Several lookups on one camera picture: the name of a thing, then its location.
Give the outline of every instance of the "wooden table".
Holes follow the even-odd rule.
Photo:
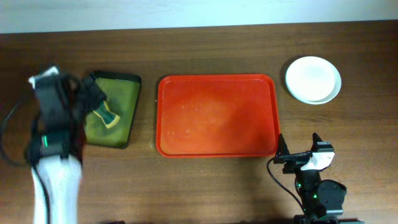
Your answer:
[[[331,102],[306,105],[287,92],[287,65],[303,55],[323,57],[340,71],[343,86]],[[0,35],[2,109],[27,93],[29,76],[51,63],[77,75],[102,69],[142,77],[129,147],[85,147],[80,223],[266,222],[300,213],[268,176],[268,158],[166,159],[156,151],[156,82],[188,73],[268,74],[290,150],[309,150],[314,131],[335,147],[322,177],[347,186],[343,217],[397,222],[397,21]],[[34,103],[23,107],[7,130],[4,144],[14,157],[29,140],[34,109]],[[272,165],[293,190],[294,176],[281,169]],[[30,170],[1,161],[0,173],[0,223],[30,223]]]

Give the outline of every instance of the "red tray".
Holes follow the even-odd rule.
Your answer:
[[[275,154],[274,82],[263,74],[171,75],[159,83],[156,148],[165,157]]]

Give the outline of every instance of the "white wall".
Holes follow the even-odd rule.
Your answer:
[[[0,33],[398,19],[398,0],[0,0]]]

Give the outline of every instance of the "wire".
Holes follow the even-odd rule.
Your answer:
[[[301,204],[300,200],[296,197],[296,195],[294,195],[289,189],[287,189],[285,186],[283,186],[283,185],[274,177],[274,175],[272,175],[272,172],[271,172],[271,170],[269,169],[269,164],[270,164],[274,159],[275,159],[275,157],[273,157],[272,159],[268,160],[268,162],[267,162],[267,171],[268,171],[269,175],[271,176],[272,180],[274,180],[274,181],[279,185],[279,187],[282,187],[282,189],[284,189],[287,193],[289,193],[289,194],[296,200],[296,202],[298,203],[298,205],[300,206],[301,210],[302,210],[303,213],[304,213],[305,219],[309,221],[308,216],[307,216],[307,214],[305,213],[303,204]]]
[[[2,146],[2,136],[3,133],[6,131],[7,128],[7,123],[8,121],[12,118],[14,113],[18,110],[18,108],[21,106],[21,104],[25,103],[28,101],[32,96],[32,93],[28,94],[27,96],[21,98],[15,105],[12,107],[12,109],[8,112],[6,117],[3,119],[2,123],[0,124],[0,154],[1,157],[10,165],[15,166],[15,167],[28,167],[29,164],[27,162],[18,162],[10,159],[10,157],[7,155],[5,152],[3,146]]]

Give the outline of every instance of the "round plate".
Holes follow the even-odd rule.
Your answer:
[[[286,71],[290,93],[303,103],[318,105],[332,100],[341,89],[338,70],[320,57],[302,57]]]

